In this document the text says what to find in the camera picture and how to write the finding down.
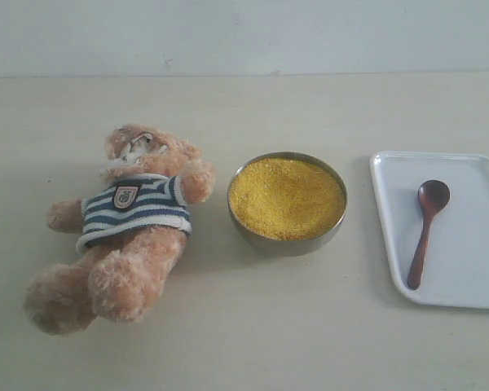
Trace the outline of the tan teddy bear striped shirt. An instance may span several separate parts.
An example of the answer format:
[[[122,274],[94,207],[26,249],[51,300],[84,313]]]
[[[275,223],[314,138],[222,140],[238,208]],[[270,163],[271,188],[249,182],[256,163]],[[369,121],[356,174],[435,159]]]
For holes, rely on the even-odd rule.
[[[24,312],[52,336],[86,329],[96,318],[140,320],[161,296],[192,232],[188,207],[210,197],[214,167],[184,138],[127,124],[106,139],[105,187],[55,203],[53,231],[75,233],[78,259],[56,264],[27,288]]]

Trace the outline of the dark wooden spoon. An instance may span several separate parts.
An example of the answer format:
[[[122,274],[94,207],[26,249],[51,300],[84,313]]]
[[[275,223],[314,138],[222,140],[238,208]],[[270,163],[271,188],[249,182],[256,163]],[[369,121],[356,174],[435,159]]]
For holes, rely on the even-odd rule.
[[[411,290],[417,290],[421,285],[431,224],[435,216],[447,206],[450,198],[451,192],[447,184],[436,179],[423,182],[418,189],[417,200],[423,223],[421,236],[407,274],[407,287]]]

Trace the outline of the yellow millet grain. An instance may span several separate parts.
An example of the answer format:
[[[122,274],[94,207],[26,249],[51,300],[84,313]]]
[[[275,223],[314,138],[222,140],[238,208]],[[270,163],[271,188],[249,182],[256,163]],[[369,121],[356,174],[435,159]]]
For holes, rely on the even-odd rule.
[[[346,210],[339,182],[301,160],[254,161],[233,180],[232,212],[250,231],[276,240],[313,239],[331,230]]]

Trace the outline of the steel bowl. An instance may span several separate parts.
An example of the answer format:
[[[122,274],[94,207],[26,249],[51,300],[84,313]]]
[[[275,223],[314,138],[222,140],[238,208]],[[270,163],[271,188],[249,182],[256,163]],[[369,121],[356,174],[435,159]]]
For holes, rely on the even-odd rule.
[[[308,163],[313,163],[325,169],[341,185],[341,189],[343,190],[346,196],[346,210],[347,210],[348,195],[346,191],[346,184],[344,183],[340,174],[334,168],[332,168],[332,166],[330,166],[326,162],[314,156],[307,155],[300,152],[270,152],[264,155],[256,156],[253,159],[242,164],[242,166],[238,168],[238,170],[232,177],[231,181],[229,182],[228,189],[227,189],[227,205],[228,205],[229,215],[231,216],[231,220],[234,223],[236,229],[241,233],[241,235],[245,238],[245,240],[247,240],[253,247],[255,247],[261,252],[268,253],[271,255],[283,256],[283,257],[296,257],[296,256],[312,253],[315,250],[322,248],[339,231],[341,224],[344,221],[346,210],[343,213],[339,222],[331,230],[327,231],[323,235],[315,237],[313,239],[286,240],[286,241],[269,239],[267,237],[261,236],[259,234],[250,231],[243,224],[241,224],[241,222],[238,220],[236,215],[232,212],[230,201],[229,201],[229,193],[230,193],[230,187],[231,184],[233,183],[233,180],[240,173],[240,171],[246,166],[248,166],[249,164],[253,163],[254,161],[261,160],[263,158],[269,158],[269,157],[280,157],[280,158],[301,160]]]

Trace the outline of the white plastic tray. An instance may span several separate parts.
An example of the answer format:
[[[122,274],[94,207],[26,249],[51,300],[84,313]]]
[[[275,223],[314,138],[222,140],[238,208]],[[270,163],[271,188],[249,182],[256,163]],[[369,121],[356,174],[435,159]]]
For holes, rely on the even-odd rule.
[[[489,157],[468,153],[383,151],[370,159],[372,186],[391,278],[421,305],[489,310]],[[418,201],[428,180],[451,198],[430,231],[421,285],[407,285],[422,230]]]

